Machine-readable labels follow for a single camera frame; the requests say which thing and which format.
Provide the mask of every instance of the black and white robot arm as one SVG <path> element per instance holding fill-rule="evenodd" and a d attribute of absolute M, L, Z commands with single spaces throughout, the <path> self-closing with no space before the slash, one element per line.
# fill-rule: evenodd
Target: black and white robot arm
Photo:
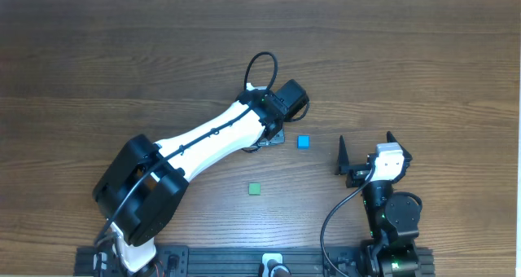
<path fill-rule="evenodd" d="M 256 55 L 271 55 L 262 52 Z M 174 138 L 152 143 L 143 134 L 130 139 L 93 190 L 106 226 L 94 242 L 116 234 L 114 250 L 130 273 L 147 268 L 154 258 L 156 236 L 170 221 L 189 183 L 223 157 L 270 140 L 284 121 L 309 105 L 305 90 L 294 80 L 272 92 L 246 84 L 245 91 L 220 116 Z"/>

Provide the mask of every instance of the wooden tabletop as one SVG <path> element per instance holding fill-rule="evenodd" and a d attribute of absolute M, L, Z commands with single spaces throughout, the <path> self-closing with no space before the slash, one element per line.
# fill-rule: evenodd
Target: wooden tabletop
<path fill-rule="evenodd" d="M 0 0 L 0 273 L 70 275 L 125 142 L 219 115 L 259 51 L 279 59 L 275 90 L 308 91 L 308 115 L 282 146 L 198 176 L 160 243 L 317 247 L 350 192 L 333 175 L 339 136 L 361 163 L 391 130 L 414 156 L 396 188 L 423 199 L 417 244 L 437 274 L 512 276 L 519 0 Z M 254 85 L 271 69 L 260 60 Z M 357 198 L 326 243 L 369 237 Z"/>

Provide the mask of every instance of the green block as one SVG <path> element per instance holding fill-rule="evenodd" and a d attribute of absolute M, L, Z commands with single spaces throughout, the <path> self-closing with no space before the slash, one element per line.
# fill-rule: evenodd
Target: green block
<path fill-rule="evenodd" d="M 261 195 L 261 184 L 260 183 L 250 183 L 250 188 L 248 191 L 250 196 L 260 196 Z"/>

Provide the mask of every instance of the blue cube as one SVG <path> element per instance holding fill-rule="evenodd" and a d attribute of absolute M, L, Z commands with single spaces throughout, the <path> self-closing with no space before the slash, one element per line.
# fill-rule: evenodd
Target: blue cube
<path fill-rule="evenodd" d="M 309 135 L 299 135 L 296 140 L 296 147 L 299 149 L 309 149 Z"/>

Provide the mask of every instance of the wooden table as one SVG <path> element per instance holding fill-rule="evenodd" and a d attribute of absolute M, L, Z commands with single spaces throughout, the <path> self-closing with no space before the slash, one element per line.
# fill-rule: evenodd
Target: wooden table
<path fill-rule="evenodd" d="M 308 91 L 309 114 L 284 145 L 198 176 L 159 242 L 317 247 L 350 192 L 333 175 L 339 136 L 359 163 L 391 130 L 414 156 L 396 187 L 424 201 L 417 243 L 437 274 L 512 276 L 519 0 L 0 0 L 0 273 L 70 275 L 123 144 L 223 112 L 258 51 L 279 58 L 274 89 Z M 366 223 L 355 200 L 326 243 L 356 245 Z"/>

